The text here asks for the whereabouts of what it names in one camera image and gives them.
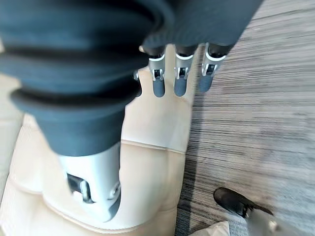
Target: seat seam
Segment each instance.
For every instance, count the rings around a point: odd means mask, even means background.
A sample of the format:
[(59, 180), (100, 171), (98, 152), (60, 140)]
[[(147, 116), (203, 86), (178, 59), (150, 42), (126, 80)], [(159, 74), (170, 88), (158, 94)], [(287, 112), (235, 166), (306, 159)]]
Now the seat seam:
[(146, 144), (146, 143), (142, 143), (139, 141), (131, 141), (131, 140), (126, 140), (126, 139), (121, 139), (121, 143), (127, 144), (127, 145), (134, 145), (134, 146), (138, 146), (138, 147), (143, 147), (143, 148), (152, 148), (152, 149), (158, 149), (158, 150), (164, 150), (164, 151), (171, 151), (171, 152), (184, 154), (184, 155), (186, 154), (186, 151), (179, 151), (179, 150), (168, 148), (168, 147)]

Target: gray carpet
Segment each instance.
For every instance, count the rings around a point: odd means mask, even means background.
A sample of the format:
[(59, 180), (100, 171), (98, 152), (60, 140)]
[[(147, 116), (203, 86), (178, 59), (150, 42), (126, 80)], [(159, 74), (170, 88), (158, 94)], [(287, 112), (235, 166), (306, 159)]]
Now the gray carpet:
[(194, 101), (177, 236), (229, 220), (220, 186), (315, 235), (315, 1), (266, 0)]

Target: black shoe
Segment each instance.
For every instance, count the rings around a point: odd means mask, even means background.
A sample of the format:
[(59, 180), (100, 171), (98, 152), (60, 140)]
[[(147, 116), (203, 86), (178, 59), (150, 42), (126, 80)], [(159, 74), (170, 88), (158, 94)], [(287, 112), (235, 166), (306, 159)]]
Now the black shoe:
[(273, 215), (270, 210), (256, 205), (243, 195), (234, 192), (228, 188), (217, 188), (213, 193), (213, 197), (217, 204), (219, 204), (221, 207), (232, 213), (242, 216), (243, 218), (246, 218), (246, 212), (249, 209), (254, 208)]

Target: beige cushion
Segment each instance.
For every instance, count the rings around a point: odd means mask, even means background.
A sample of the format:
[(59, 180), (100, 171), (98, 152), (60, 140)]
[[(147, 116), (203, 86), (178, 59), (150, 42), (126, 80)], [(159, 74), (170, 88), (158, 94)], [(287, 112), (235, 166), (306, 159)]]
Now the beige cushion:
[[(167, 54), (165, 96), (153, 95), (152, 79), (145, 68), (139, 72), (143, 93), (126, 108), (121, 146), (122, 199), (114, 219), (98, 222), (72, 199), (56, 154), (33, 117), (26, 115), (0, 208), (0, 222), (7, 235), (174, 235), (193, 89), (190, 80), (184, 97), (174, 95), (174, 49), (169, 48)], [(7, 78), (3, 81), (6, 91), (12, 87), (10, 83)], [(5, 124), (4, 130), (12, 138), (5, 146), (0, 144), (6, 156), (12, 153), (21, 120), (19, 112), (11, 113), (14, 122)]]

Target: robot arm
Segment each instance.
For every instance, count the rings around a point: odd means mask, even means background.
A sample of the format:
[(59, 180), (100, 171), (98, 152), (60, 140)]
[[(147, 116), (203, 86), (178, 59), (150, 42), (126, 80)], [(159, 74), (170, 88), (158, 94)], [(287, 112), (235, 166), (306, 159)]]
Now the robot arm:
[(35, 116), (88, 211), (108, 221), (118, 210), (125, 106), (141, 87), (135, 71), (149, 61), (154, 94), (162, 97), (165, 45), (175, 44), (174, 92), (183, 96), (194, 51), (206, 43), (199, 87), (208, 90), (261, 2), (0, 1), (0, 71), (22, 84), (11, 98)]

